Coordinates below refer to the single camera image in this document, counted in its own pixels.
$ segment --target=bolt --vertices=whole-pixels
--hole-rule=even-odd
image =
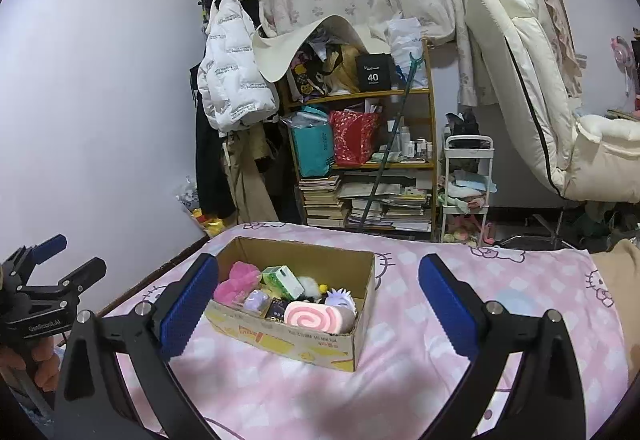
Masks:
[[[151,311],[151,303],[149,301],[142,301],[136,305],[136,314],[147,315]]]
[[[559,323],[562,321],[562,314],[558,310],[549,310],[546,313],[546,316],[549,317],[549,320],[552,323]]]
[[[504,311],[504,306],[498,301],[489,301],[486,304],[486,309],[491,315],[500,315]]]
[[[91,319],[91,312],[89,310],[82,310],[78,314],[78,317],[76,317],[76,319],[78,320],[79,323],[85,323],[89,319]]]

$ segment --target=finger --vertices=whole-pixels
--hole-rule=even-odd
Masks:
[[[58,387],[59,378],[60,378],[60,372],[57,372],[54,376],[52,376],[51,378],[49,378],[49,380],[46,381],[46,383],[42,387],[42,391],[56,391],[56,388]]]
[[[33,377],[33,381],[41,388],[47,383],[47,380],[58,373],[58,367],[60,366],[60,359],[57,355],[50,357],[50,359],[41,362],[38,366],[36,375]]]
[[[49,360],[53,355],[53,337],[45,337],[42,339],[38,346],[31,350],[31,357],[36,362],[43,362]]]
[[[25,370],[27,368],[22,357],[6,346],[0,346],[0,366],[14,368],[15,370]]]

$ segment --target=black card box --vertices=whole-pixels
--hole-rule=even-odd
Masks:
[[[361,91],[387,91],[391,89],[391,55],[373,54],[356,57],[358,85]]]

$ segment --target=pink plush toy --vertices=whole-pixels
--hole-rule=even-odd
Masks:
[[[236,261],[229,271],[229,279],[216,286],[213,301],[226,306],[242,303],[258,286],[260,276],[257,266]]]

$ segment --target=bed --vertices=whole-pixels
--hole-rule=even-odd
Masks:
[[[475,249],[252,223],[210,240],[111,315],[129,312],[142,299],[153,301],[199,253],[215,254],[237,236],[373,251],[376,294],[355,373],[258,350],[214,331],[202,317],[185,352],[170,365],[223,440],[419,438],[468,363],[454,353],[417,283],[420,258],[433,252],[484,300],[497,299],[514,313],[542,315],[548,308],[562,313],[582,377],[588,437],[607,420],[628,388],[633,366],[627,361],[614,296],[589,254],[576,250]],[[508,397],[518,362],[517,356],[511,357],[478,432],[495,424]],[[143,423],[160,431],[128,358],[119,358]]]

